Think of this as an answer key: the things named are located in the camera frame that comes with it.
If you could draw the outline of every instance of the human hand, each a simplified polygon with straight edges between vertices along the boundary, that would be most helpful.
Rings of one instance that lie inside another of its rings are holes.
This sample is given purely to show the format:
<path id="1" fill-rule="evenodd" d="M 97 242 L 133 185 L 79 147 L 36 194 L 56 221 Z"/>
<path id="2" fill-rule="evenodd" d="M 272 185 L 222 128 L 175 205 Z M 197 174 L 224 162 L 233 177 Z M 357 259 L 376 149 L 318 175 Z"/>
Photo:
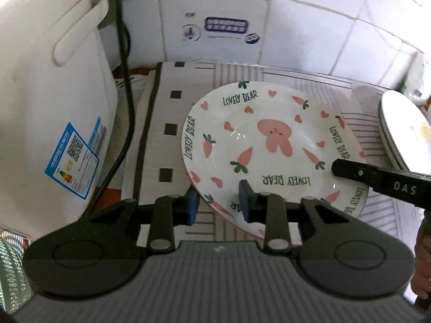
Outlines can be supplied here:
<path id="1" fill-rule="evenodd" d="M 415 246 L 416 271 L 410 282 L 417 296 L 426 300 L 431 292 L 431 235 L 424 235 Z"/>

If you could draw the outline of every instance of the tile wall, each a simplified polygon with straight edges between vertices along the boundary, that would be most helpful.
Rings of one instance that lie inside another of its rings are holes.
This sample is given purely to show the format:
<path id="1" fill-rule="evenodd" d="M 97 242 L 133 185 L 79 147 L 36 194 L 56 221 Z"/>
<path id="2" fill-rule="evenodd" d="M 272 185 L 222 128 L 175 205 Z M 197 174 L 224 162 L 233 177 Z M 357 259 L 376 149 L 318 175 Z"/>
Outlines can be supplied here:
<path id="1" fill-rule="evenodd" d="M 431 48 L 430 0 L 125 0 L 124 20 L 130 67 L 235 62 L 394 88 L 412 55 Z M 240 26 L 232 30 L 229 23 Z M 115 67 L 115 27 L 100 34 Z"/>

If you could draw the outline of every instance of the white plate with pink pattern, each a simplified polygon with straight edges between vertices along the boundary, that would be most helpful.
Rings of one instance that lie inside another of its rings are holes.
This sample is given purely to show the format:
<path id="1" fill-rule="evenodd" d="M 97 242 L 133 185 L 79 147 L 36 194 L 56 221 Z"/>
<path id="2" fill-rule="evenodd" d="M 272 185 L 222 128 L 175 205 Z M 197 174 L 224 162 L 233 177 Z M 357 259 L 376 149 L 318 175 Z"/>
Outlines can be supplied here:
<path id="1" fill-rule="evenodd" d="M 226 221 L 263 238 L 265 226 L 244 221 L 238 183 L 290 202 L 324 198 L 353 217 L 368 196 L 362 183 L 335 177 L 337 158 L 365 163 L 344 120 L 307 94 L 264 82 L 232 83 L 208 93 L 191 109 L 182 131 L 188 175 L 204 200 Z"/>

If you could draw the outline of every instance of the silver screw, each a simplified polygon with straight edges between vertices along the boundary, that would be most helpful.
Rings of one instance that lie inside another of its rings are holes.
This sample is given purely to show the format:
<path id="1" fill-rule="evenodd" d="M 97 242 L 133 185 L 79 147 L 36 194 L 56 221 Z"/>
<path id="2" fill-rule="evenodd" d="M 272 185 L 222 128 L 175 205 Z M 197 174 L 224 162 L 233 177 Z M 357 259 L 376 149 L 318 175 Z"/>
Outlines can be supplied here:
<path id="1" fill-rule="evenodd" d="M 268 242 L 268 247 L 270 247 L 272 250 L 284 250 L 289 247 L 289 242 L 280 238 L 271 239 Z"/>
<path id="2" fill-rule="evenodd" d="M 167 250 L 171 247 L 171 242 L 167 239 L 154 239 L 150 243 L 150 248 L 154 250 Z"/>

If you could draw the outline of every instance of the black cable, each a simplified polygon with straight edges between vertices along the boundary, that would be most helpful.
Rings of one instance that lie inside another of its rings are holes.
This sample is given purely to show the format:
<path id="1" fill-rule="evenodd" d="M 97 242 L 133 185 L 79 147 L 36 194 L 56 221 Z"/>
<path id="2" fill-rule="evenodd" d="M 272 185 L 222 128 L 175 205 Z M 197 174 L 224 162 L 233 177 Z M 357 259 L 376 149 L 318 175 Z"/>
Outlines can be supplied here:
<path id="1" fill-rule="evenodd" d="M 120 167 L 121 163 L 126 157 L 127 151 L 130 147 L 133 134 L 134 134 L 135 112 L 134 112 L 134 104 L 133 104 L 133 94 L 132 94 L 132 87 L 130 83 L 129 69 L 127 66 L 126 45 L 124 42 L 124 38 L 122 37 L 126 33 L 125 25 L 123 22 L 122 0 L 117 0 L 116 14 L 117 14 L 117 36 L 118 36 L 118 43 L 119 43 L 120 56 L 121 56 L 121 66 L 122 66 L 123 75 L 124 75 L 124 84 L 126 86 L 126 99 L 127 99 L 128 113 L 129 113 L 129 130 L 127 132 L 126 140 L 124 141 L 123 148 L 121 149 L 121 152 L 117 160 L 115 160 L 111 170 L 103 180 L 103 183 L 100 186 L 100 189 L 88 204 L 81 218 L 91 213 L 91 211 L 93 211 L 98 201 L 100 200 L 102 194 L 105 192 L 106 188 L 108 188 L 109 183 L 111 182 L 112 178 L 114 177 L 115 173 L 117 172 L 118 168 Z"/>
<path id="2" fill-rule="evenodd" d="M 130 38 L 129 30 L 127 29 L 127 25 L 124 22 L 123 22 L 123 25 L 124 25 L 124 35 L 126 36 L 126 42 L 127 42 L 127 59 L 129 59 L 130 50 L 131 50 L 131 38 Z M 112 75 L 114 78 L 118 75 L 120 70 L 121 70 L 121 63 L 117 68 L 115 68 L 112 71 Z"/>

